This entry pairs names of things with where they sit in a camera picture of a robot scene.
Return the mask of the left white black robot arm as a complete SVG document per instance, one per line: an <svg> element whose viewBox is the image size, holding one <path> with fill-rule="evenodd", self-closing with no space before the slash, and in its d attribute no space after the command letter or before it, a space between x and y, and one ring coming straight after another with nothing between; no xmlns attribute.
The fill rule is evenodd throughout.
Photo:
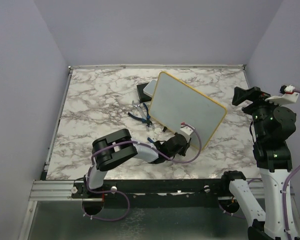
<svg viewBox="0 0 300 240"><path fill-rule="evenodd" d="M163 141L138 142L124 128L92 142L92 164L84 176L83 191L87 196L96 197L104 183L108 171L126 161L136 158L148 164L161 164L176 155L185 156L190 147L191 137L186 133L175 133Z"/></svg>

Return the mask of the yellow framed whiteboard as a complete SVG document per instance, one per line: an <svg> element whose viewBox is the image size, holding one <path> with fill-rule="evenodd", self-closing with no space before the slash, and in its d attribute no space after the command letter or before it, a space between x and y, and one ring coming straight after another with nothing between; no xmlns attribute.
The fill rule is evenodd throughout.
<svg viewBox="0 0 300 240"><path fill-rule="evenodd" d="M227 109L173 75L158 75L149 107L151 118L173 133L186 123L195 128L191 146L203 150L227 114Z"/></svg>

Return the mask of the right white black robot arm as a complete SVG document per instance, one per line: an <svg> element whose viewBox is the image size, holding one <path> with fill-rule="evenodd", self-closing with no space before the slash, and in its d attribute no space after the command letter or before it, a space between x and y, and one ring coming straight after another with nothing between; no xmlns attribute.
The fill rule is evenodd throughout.
<svg viewBox="0 0 300 240"><path fill-rule="evenodd" d="M255 140L253 155L264 190L262 208L242 172L228 171L221 177L219 189L232 195L248 224L250 240L299 240L292 210L290 180L294 173L292 155L286 140L296 131L297 115L286 107L299 97L292 85L282 85L279 96L271 96L259 87L234 88L232 104L251 103L242 111L252 117Z"/></svg>

